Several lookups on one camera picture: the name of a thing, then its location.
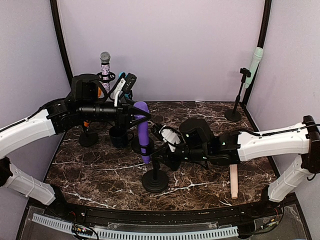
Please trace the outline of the purple microphone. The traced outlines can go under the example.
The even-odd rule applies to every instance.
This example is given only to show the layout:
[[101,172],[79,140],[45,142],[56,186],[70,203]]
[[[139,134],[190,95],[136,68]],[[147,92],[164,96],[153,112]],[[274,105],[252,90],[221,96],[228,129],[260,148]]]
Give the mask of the purple microphone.
[[[144,105],[147,104],[144,101],[138,101],[134,103],[135,105]],[[139,144],[142,146],[146,146],[149,144],[149,126],[148,121],[140,123],[137,125],[137,137],[139,139]]]

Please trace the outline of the mint green microphone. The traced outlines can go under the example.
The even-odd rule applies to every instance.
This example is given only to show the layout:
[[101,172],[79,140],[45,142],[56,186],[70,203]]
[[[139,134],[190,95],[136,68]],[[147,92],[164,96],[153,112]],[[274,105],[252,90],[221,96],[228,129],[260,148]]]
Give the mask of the mint green microphone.
[[257,72],[257,69],[259,67],[259,64],[263,58],[264,49],[261,47],[256,47],[252,56],[251,64],[249,71],[251,73],[250,77],[247,77],[244,83],[245,89],[248,89],[251,85],[253,78],[255,76],[255,73]]

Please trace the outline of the pale pink microphone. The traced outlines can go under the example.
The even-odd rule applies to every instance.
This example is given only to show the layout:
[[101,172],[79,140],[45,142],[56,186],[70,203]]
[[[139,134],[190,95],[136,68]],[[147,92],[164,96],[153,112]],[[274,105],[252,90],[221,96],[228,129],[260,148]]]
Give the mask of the pale pink microphone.
[[238,165],[231,164],[229,166],[229,174],[230,174],[230,194],[233,200],[238,198]]

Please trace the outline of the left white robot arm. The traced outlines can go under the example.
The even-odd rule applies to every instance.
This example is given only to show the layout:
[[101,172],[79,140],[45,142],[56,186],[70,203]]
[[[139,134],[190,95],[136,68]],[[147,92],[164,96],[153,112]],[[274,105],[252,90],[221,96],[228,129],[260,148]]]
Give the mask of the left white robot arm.
[[112,88],[114,100],[105,90],[97,74],[74,76],[71,91],[66,98],[52,100],[32,115],[0,130],[0,185],[15,190],[50,206],[60,218],[67,218],[70,206],[64,202],[59,187],[41,182],[18,169],[7,155],[34,141],[59,135],[73,127],[89,122],[114,122],[117,127],[130,129],[151,118],[150,113],[134,106],[120,92],[129,93],[137,77],[122,73]]

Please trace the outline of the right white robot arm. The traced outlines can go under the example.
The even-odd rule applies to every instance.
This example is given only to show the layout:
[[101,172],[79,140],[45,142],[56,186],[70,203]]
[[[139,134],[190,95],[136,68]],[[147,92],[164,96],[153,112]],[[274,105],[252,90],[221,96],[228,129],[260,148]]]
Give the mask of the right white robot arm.
[[155,123],[152,134],[163,145],[152,158],[176,171],[181,162],[210,162],[212,165],[237,165],[253,159],[285,154],[297,154],[292,164],[263,191],[255,213],[266,217],[288,193],[305,178],[320,172],[319,124],[310,115],[297,124],[254,132],[234,130],[215,136],[204,119],[190,118],[176,130]]

